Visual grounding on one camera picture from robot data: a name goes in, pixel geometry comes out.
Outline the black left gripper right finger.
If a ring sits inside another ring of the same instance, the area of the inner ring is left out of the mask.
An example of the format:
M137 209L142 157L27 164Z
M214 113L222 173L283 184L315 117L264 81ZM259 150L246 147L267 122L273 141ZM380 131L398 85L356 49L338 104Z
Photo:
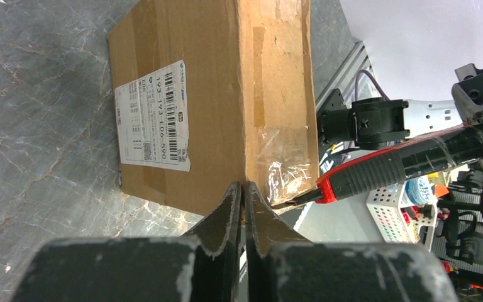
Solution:
M456 301L440 261L405 243L314 243L245 184L249 301Z

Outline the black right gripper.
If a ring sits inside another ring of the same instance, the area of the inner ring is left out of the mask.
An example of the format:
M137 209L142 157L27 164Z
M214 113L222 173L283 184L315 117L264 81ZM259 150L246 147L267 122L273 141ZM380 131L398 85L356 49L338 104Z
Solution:
M483 69L469 63L455 69L458 82L451 94L456 109L466 125L483 124Z

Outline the brown cardboard box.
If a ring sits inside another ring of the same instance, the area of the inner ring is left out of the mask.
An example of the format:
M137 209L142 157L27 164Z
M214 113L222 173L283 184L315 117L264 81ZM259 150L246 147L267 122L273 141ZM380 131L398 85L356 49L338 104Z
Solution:
M309 1L140 1L108 33L121 188L199 215L318 178Z

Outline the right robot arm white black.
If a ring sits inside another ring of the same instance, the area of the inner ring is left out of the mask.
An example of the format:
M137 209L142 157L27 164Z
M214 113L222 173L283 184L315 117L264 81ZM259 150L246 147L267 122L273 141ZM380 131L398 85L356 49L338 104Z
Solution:
M467 64L455 73L458 82L448 101L391 100L382 95L347 105L338 88L330 90L317 111L320 151L340 142L350 142L352 150L380 150L426 133L482 124L483 69Z

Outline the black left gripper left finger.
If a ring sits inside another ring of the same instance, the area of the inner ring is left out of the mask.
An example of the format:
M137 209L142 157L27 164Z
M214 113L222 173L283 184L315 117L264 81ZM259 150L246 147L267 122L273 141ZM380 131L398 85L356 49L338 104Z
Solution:
M30 262L13 301L236 301L242 185L178 237L61 238Z

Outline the red black utility knife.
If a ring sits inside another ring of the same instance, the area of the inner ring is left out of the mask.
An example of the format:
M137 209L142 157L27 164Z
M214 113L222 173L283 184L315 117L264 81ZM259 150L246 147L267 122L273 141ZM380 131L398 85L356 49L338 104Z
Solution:
M315 188L275 209L328 204L391 184L483 160L483 125L456 126L413 138L330 169Z

